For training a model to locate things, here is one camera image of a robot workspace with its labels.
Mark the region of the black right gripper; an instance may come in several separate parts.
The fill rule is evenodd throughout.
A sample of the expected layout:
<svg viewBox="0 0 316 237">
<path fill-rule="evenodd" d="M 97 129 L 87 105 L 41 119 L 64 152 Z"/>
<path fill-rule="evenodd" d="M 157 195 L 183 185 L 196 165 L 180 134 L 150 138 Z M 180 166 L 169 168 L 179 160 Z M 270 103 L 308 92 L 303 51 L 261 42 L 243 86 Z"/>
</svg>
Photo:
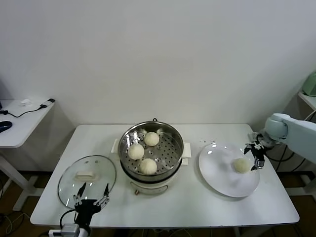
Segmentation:
<svg viewBox="0 0 316 237">
<path fill-rule="evenodd" d="M 264 167 L 265 164 L 265 148 L 260 144 L 260 143 L 247 143 L 243 154 L 245 155 L 249 151 L 252 152 L 255 160 L 254 160 L 254 165 L 251 167 L 251 171 L 253 170 L 259 170 Z"/>
</svg>

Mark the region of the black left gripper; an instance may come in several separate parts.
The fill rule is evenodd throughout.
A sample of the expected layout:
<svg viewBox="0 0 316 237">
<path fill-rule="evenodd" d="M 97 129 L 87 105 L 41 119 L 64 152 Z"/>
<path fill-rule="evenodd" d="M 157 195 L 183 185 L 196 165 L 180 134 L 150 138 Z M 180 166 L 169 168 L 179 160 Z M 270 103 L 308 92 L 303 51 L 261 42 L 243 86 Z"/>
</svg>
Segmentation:
<svg viewBox="0 0 316 237">
<path fill-rule="evenodd" d="M 107 205 L 109 199 L 109 183 L 107 183 L 103 196 L 96 199 L 84 199 L 81 201 L 81 197 L 86 187 L 86 182 L 79 188 L 76 195 L 73 195 L 75 210 L 78 213 L 75 218 L 75 223 L 79 226 L 89 226 L 94 214 L 101 211 L 100 206 Z"/>
</svg>

